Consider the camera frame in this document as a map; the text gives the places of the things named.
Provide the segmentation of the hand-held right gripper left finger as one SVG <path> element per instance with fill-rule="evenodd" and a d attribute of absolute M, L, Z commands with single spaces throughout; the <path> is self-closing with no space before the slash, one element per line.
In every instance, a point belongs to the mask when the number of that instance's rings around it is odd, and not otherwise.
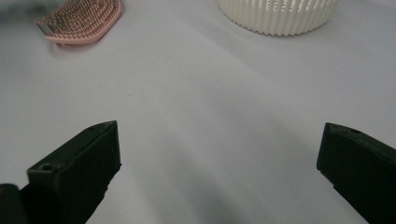
<path fill-rule="evenodd" d="M 85 224 L 120 170 L 118 123 L 93 125 L 27 170 L 21 191 L 32 224 Z"/>

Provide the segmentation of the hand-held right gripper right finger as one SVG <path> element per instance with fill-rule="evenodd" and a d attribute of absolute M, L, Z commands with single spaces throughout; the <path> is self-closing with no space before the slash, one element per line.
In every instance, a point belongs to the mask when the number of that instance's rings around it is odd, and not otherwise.
<path fill-rule="evenodd" d="M 396 224 L 396 149 L 327 123 L 317 169 L 369 224 Z"/>

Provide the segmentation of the white slotted plastic basket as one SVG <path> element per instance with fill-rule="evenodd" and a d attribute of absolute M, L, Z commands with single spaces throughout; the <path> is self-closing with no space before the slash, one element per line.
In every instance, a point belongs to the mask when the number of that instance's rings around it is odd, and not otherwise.
<path fill-rule="evenodd" d="M 326 23 L 340 0 L 217 0 L 219 9 L 250 31 L 276 36 L 301 35 Z"/>

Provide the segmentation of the pink hairbrush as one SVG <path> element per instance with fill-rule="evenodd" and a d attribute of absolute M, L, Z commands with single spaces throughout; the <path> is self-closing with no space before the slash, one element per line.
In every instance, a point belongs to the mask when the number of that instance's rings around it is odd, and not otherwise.
<path fill-rule="evenodd" d="M 102 38 L 121 13 L 121 0 L 66 0 L 34 23 L 50 42 L 85 45 Z"/>

